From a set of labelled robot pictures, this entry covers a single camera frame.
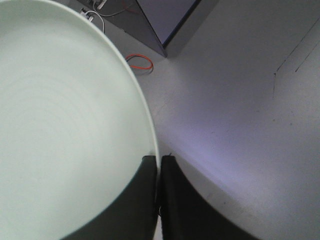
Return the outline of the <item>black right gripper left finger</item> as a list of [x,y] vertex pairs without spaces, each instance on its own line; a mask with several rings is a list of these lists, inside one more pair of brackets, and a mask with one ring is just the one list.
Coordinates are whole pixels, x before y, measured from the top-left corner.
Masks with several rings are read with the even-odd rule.
[[89,223],[65,240],[152,240],[157,224],[156,157],[146,155],[122,193]]

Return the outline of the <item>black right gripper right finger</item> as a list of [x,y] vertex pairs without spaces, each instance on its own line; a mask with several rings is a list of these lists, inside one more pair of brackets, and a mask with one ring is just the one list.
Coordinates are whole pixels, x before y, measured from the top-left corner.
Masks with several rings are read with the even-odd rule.
[[216,211],[192,186],[176,158],[161,158],[160,217],[165,240],[253,240]]

